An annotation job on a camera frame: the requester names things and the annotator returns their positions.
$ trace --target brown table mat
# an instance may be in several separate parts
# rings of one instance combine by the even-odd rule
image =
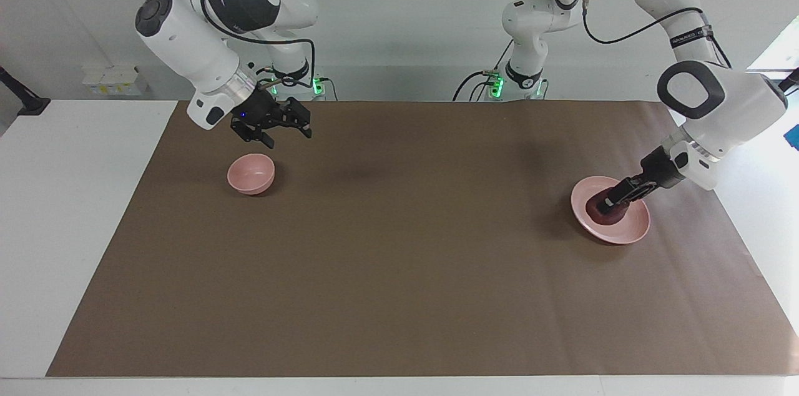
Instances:
[[[627,247],[574,220],[577,181],[674,129],[662,106],[308,106],[314,138],[271,152],[178,106],[48,376],[799,372],[714,193],[657,191]],[[277,163],[263,197],[225,180],[250,152]]]

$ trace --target black cable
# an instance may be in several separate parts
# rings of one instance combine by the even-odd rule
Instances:
[[[452,97],[452,102],[456,102],[458,100],[458,95],[460,94],[460,91],[462,91],[463,87],[465,87],[470,80],[474,79],[475,77],[482,76],[482,74],[483,74],[482,71],[472,72],[472,74],[469,74],[469,76],[466,79],[463,79],[463,82],[460,83],[460,86],[458,87],[457,91],[454,92],[454,96]]]
[[[507,46],[505,47],[505,51],[502,52],[502,55],[499,57],[499,60],[497,60],[496,65],[494,65],[494,68],[493,68],[494,71],[499,71],[499,64],[502,63],[502,60],[507,55],[507,52],[511,50],[511,46],[512,45],[513,45],[513,40],[508,42]],[[480,102],[480,100],[483,99],[483,93],[486,91],[486,89],[488,88],[488,84],[490,84],[490,83],[491,83],[491,76],[486,78],[486,82],[483,83],[484,84],[483,85],[483,90],[480,92],[480,95],[477,97],[477,101],[476,102]]]
[[[676,15],[685,14],[685,12],[697,12],[697,14],[704,14],[702,9],[697,7],[687,7],[685,9],[675,10],[671,12],[671,14],[666,15],[665,17],[660,18],[659,20],[652,21],[650,24],[638,29],[636,32],[632,32],[632,34],[625,35],[624,37],[619,37],[614,40],[601,40],[600,38],[596,38],[594,34],[591,33],[591,29],[588,27],[588,2],[587,0],[583,0],[583,7],[582,7],[582,26],[586,30],[586,34],[591,40],[596,41],[596,43],[601,43],[602,45],[613,45],[613,43],[620,43],[621,41],[628,40],[636,35],[641,34],[644,31],[648,31],[648,29],[652,29],[654,26],[659,25],[665,20],[668,20],[671,17],[676,17]]]
[[[784,81],[780,82],[780,89],[781,91],[789,91],[796,84],[799,84],[799,68],[794,69]]]
[[[333,87],[333,97],[336,98],[336,101],[339,100],[339,94],[336,92],[336,83],[333,82],[330,77],[323,77],[319,82],[330,82],[330,85]]]
[[[294,81],[290,77],[288,78],[288,83],[294,83],[307,89],[313,89],[313,78],[316,75],[316,45],[314,45],[310,38],[298,38],[297,40],[256,40],[255,38],[242,37],[241,35],[234,34],[233,32],[228,31],[228,29],[219,26],[216,21],[211,18],[211,15],[208,14],[208,8],[205,7],[206,1],[207,0],[200,0],[200,9],[202,9],[203,16],[205,16],[205,19],[211,23],[211,26],[215,27],[217,31],[222,32],[222,34],[225,34],[228,37],[236,38],[236,40],[246,41],[247,43],[255,43],[256,45],[296,45],[297,43],[308,43],[308,45],[311,46],[311,83],[306,84],[304,82]]]
[[[723,66],[722,61],[724,61],[724,59],[718,55],[718,49],[715,46],[713,47],[713,55],[716,56],[716,65]]]
[[[502,59],[505,58],[505,56],[507,55],[507,52],[511,50],[511,45],[513,45],[513,40],[511,40],[507,44],[507,46],[505,47],[505,51],[502,52],[502,55],[499,57],[499,60],[497,60],[497,64],[494,65],[493,69],[499,68],[499,64],[502,63]]]
[[[472,100],[474,100],[474,92],[476,92],[476,91],[477,91],[477,89],[479,89],[479,88],[482,86],[482,87],[483,87],[483,90],[485,91],[485,87],[488,87],[488,85],[491,85],[491,84],[490,84],[490,83],[488,83],[488,82],[480,82],[479,84],[477,84],[476,86],[474,86],[474,88],[473,88],[473,89],[471,89],[471,94],[469,95],[469,102],[472,102]]]
[[[295,83],[298,86],[303,86],[305,88],[313,89],[313,77],[316,75],[316,45],[314,45],[313,41],[310,38],[298,38],[297,40],[256,40],[255,38],[247,38],[242,37],[241,35],[234,34],[233,32],[228,31],[228,29],[219,26],[216,21],[211,18],[211,15],[208,13],[208,8],[205,7],[206,0],[200,0],[200,8],[202,8],[202,14],[205,16],[205,19],[211,23],[211,26],[217,28],[217,31],[222,32],[222,34],[228,35],[231,38],[236,38],[236,40],[246,41],[247,43],[255,43],[257,45],[296,45],[297,43],[308,43],[311,46],[311,83],[306,84],[300,81],[290,80],[289,82]]]
[[[718,40],[716,40],[716,37],[714,35],[710,35],[710,41],[713,41],[713,46],[716,47],[716,50],[718,52],[721,52],[722,57],[724,57],[724,63],[727,63],[727,68],[730,68],[730,69],[733,68],[733,64],[730,63],[730,60],[728,59],[727,54],[724,53],[724,49],[722,49],[722,46],[719,45]]]

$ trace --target pink dish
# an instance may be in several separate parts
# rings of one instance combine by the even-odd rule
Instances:
[[[275,180],[275,163],[263,154],[240,157],[228,169],[228,183],[241,194],[255,196]]]
[[[619,183],[611,177],[587,177],[577,183],[571,192],[571,209],[582,227],[594,237],[614,245],[630,245],[642,240],[650,230],[650,212],[647,204],[637,200],[630,205],[627,216],[614,225],[595,223],[586,211],[588,200],[594,195]]]

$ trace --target black stand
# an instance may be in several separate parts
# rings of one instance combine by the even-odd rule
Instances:
[[[8,74],[6,69],[4,69],[2,66],[0,66],[0,82],[8,87],[8,89],[22,102],[23,108],[17,113],[17,115],[21,117],[42,114],[51,101],[46,97],[38,97],[35,92],[32,92],[31,89]]]

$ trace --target white robotic arm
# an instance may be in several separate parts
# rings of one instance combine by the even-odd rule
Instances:
[[[248,142],[272,147],[262,129],[288,126],[311,135],[307,109],[293,97],[278,105],[268,89],[312,92],[312,60],[309,64],[302,47],[306,40],[296,40],[286,29],[312,26],[317,12],[314,0],[147,0],[136,15],[136,30],[163,63],[195,87],[188,109],[194,123],[212,129],[236,109],[234,131]],[[270,49],[273,83],[259,86],[254,72],[223,41],[246,32]]]
[[[678,61],[662,75],[657,93],[687,122],[642,161],[642,174],[590,200],[588,212],[600,224],[617,222],[633,200],[684,179],[713,189],[715,164],[787,111],[784,92],[765,77],[717,63],[713,29],[699,0],[635,1],[669,35]],[[581,15],[585,20],[587,7],[588,0],[518,0],[508,5],[502,23],[514,39],[514,50],[499,69],[506,98],[532,97],[548,52],[541,36],[576,26]]]

